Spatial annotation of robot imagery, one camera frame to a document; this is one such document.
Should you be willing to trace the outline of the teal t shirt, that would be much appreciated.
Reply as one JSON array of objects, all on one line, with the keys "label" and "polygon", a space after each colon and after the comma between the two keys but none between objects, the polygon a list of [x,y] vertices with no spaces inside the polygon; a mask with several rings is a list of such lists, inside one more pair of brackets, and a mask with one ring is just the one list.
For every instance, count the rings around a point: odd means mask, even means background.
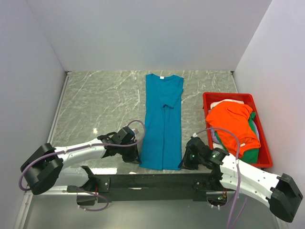
[{"label": "teal t shirt", "polygon": [[182,160],[183,78],[146,75],[145,136],[140,167],[179,170]]}]

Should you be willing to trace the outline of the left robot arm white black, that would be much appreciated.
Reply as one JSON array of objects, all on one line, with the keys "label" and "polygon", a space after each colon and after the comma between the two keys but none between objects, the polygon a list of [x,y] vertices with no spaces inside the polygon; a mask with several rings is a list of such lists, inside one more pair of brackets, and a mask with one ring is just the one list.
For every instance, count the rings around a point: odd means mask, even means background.
[{"label": "left robot arm white black", "polygon": [[91,170],[82,166],[73,168],[77,163],[102,159],[119,154],[124,162],[140,162],[136,135],[137,129],[123,127],[118,132],[100,135],[97,138],[66,147],[53,147],[50,143],[41,145],[21,166],[21,177],[25,179],[34,195],[45,193],[55,186],[77,186],[89,192],[95,187],[95,176]]}]

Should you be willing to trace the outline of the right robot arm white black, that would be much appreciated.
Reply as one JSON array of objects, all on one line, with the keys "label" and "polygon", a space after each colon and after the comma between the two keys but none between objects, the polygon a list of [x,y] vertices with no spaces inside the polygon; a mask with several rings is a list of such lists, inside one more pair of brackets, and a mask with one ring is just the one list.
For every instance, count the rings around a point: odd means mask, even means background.
[{"label": "right robot arm white black", "polygon": [[207,181],[197,181],[195,187],[205,190],[231,189],[254,198],[279,219],[293,222],[303,195],[288,174],[276,175],[260,170],[220,149],[210,149],[198,137],[191,137],[180,163],[181,168],[197,170],[203,165],[211,170]]}]

